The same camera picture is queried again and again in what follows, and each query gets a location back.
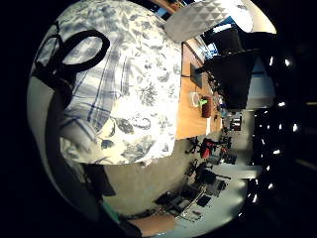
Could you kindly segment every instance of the black strap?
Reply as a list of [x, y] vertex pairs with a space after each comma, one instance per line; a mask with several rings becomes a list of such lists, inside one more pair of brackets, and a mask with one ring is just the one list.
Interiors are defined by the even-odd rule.
[[[59, 31], [58, 22], [55, 23], [57, 31]], [[76, 64], [66, 64], [62, 61], [67, 57], [67, 55], [84, 39], [88, 37], [96, 37], [101, 39], [102, 45], [99, 52], [92, 59], [85, 62]], [[44, 45], [49, 39], [57, 38], [59, 43], [59, 48], [51, 56], [47, 65], [43, 65], [38, 61], [39, 54], [41, 53]], [[65, 42], [59, 34], [53, 34], [45, 39], [44, 43], [38, 50], [38, 54], [35, 59], [36, 70], [34, 75], [45, 83], [50, 88], [58, 88], [62, 95], [62, 101], [64, 108], [69, 104], [72, 97], [72, 88], [76, 79], [76, 73], [84, 70], [88, 70], [98, 63], [100, 63], [105, 57], [108, 48], [110, 47], [109, 40], [100, 32], [96, 30], [87, 30], [79, 32], [68, 38]]]
[[48, 166], [54, 182], [67, 200], [89, 219], [98, 221], [100, 215], [98, 199], [87, 189], [86, 185], [78, 180], [60, 152], [58, 123], [62, 114], [61, 100], [61, 94], [56, 90], [50, 102], [44, 130]]
[[91, 185], [94, 189], [95, 195], [102, 199], [104, 196], [116, 195], [107, 174], [105, 173], [103, 166], [99, 165], [83, 165], [86, 174], [91, 180]]
[[[102, 47], [96, 56], [88, 61], [77, 63], [77, 64], [66, 64], [62, 61], [66, 56], [84, 39], [88, 37], [96, 37], [101, 39]], [[52, 56], [47, 64], [48, 73], [52, 73], [57, 70], [60, 74], [71, 74], [80, 71], [85, 71], [94, 67], [105, 57], [108, 48], [110, 47], [109, 40], [100, 32], [96, 30], [87, 30], [79, 32], [68, 38], [61, 48]]]

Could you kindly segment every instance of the wall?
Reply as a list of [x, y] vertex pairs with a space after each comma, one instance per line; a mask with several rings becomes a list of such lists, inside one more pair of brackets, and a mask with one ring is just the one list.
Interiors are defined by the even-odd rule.
[[275, 97], [275, 90], [271, 78], [267, 75], [261, 58], [258, 58], [250, 82], [247, 109], [271, 107]]

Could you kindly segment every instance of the office chair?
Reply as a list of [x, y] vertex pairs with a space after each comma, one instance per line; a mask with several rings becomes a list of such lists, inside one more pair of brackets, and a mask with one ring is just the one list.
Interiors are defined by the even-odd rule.
[[220, 192], [226, 189], [227, 185], [223, 180], [216, 179], [214, 183], [207, 185], [206, 193], [208, 195], [219, 196]]
[[189, 138], [188, 140], [191, 143], [191, 148], [188, 151], [185, 151], [185, 153], [194, 154], [197, 148], [199, 148], [197, 153], [199, 153], [200, 158], [204, 160], [208, 159], [211, 156], [212, 151], [216, 151], [216, 148], [218, 146], [222, 146], [225, 144], [225, 142], [215, 142], [208, 138], [204, 138], [202, 143], [199, 143], [199, 140], [197, 139], [197, 137]]
[[211, 171], [206, 170], [207, 163], [201, 163], [196, 169], [195, 182], [212, 184], [216, 180], [216, 175]]
[[231, 149], [232, 146], [232, 137], [229, 136], [222, 136], [220, 141], [227, 149]]

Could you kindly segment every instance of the black monitor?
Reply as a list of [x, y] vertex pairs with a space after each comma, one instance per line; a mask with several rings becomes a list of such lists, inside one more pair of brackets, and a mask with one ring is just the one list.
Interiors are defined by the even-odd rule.
[[214, 43], [216, 45], [220, 56], [244, 50], [240, 41], [238, 30], [233, 27], [213, 33], [208, 36], [207, 41], [208, 43]]
[[247, 50], [208, 59], [197, 74], [209, 71], [220, 83], [228, 109], [245, 109], [249, 94], [252, 71], [259, 50]]

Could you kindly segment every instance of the desk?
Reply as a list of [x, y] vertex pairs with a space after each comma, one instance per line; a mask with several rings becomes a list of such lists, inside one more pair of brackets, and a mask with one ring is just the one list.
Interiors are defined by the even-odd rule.
[[[191, 48], [186, 44], [182, 46], [182, 75], [190, 75], [190, 64], [195, 66], [201, 66], [201, 62], [198, 61], [192, 52]], [[210, 95], [210, 87], [207, 82], [207, 73], [203, 74], [203, 87], [199, 88], [193, 83], [189, 77], [181, 78], [179, 104], [177, 112], [177, 128], [176, 128], [176, 140], [205, 135], [207, 118], [201, 117], [201, 109], [199, 107], [191, 107], [188, 101], [188, 93], [191, 91], [197, 91], [202, 95]], [[218, 98], [218, 94], [215, 93], [213, 98]], [[210, 131], [221, 130], [221, 114], [217, 111], [217, 101], [212, 100], [211, 105], [211, 123]]]
[[203, 195], [206, 194], [206, 189], [207, 186], [205, 184], [202, 185], [198, 195], [190, 202], [189, 205], [184, 208], [184, 210], [178, 216], [176, 216], [176, 219], [182, 218], [190, 222], [195, 222], [196, 220], [199, 220], [202, 217], [202, 211], [199, 211], [200, 206], [197, 204], [197, 202]]

